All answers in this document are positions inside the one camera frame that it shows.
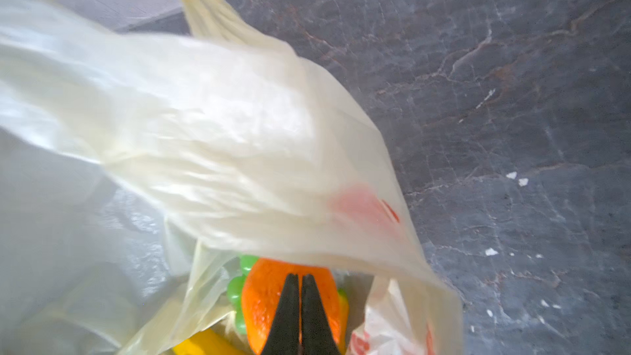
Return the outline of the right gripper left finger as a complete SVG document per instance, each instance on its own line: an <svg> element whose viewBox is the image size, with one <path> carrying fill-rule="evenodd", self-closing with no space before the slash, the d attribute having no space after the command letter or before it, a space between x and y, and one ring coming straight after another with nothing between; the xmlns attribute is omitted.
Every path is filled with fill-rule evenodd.
<svg viewBox="0 0 631 355"><path fill-rule="evenodd" d="M284 282L274 320L261 355L297 355L300 348L299 278L289 274Z"/></svg>

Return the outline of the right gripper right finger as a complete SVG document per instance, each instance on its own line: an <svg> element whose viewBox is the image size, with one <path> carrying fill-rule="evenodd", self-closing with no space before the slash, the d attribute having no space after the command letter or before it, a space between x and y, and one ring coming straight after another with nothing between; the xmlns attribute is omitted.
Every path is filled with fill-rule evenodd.
<svg viewBox="0 0 631 355"><path fill-rule="evenodd" d="M340 355L335 343L315 278L302 278L302 353L305 355Z"/></svg>

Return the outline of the orange fake fruit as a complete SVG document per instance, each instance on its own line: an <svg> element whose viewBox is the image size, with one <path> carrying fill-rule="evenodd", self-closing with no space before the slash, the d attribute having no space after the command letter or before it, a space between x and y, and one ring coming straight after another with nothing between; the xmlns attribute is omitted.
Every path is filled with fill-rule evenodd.
<svg viewBox="0 0 631 355"><path fill-rule="evenodd" d="M242 268L245 281L240 302L247 339L254 353L260 354L266 344L288 274L297 274L301 277L311 274L314 277L335 343L339 348L343 348L348 302L340 296L329 269L266 258L258 258L251 264L247 264L243 258Z"/></svg>

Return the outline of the yellow fake banana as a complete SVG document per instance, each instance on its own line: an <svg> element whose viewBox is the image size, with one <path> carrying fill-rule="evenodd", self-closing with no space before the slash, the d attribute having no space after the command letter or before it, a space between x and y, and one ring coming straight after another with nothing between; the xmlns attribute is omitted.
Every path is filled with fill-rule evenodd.
<svg viewBox="0 0 631 355"><path fill-rule="evenodd" d="M198 332L172 350L175 355L246 355L211 329Z"/></svg>

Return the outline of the cream plastic bag fruit print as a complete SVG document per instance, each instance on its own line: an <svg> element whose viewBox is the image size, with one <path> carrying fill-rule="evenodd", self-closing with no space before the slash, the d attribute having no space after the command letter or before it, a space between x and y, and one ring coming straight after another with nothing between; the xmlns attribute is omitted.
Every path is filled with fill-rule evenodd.
<svg viewBox="0 0 631 355"><path fill-rule="evenodd" d="M251 353L241 255L329 269L348 354L463 353L386 143L351 94L225 0L191 36L1 0L1 351Z"/></svg>

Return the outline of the green fake grapes bunch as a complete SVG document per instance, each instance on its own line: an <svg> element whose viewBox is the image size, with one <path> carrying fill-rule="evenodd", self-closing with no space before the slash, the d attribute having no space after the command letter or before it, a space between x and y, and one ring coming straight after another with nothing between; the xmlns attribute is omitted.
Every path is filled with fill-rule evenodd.
<svg viewBox="0 0 631 355"><path fill-rule="evenodd" d="M248 274L257 261L257 256L241 255L239 258L240 273L228 283L227 297L235 310L234 327L240 335L246 335L246 322L242 308L243 287Z"/></svg>

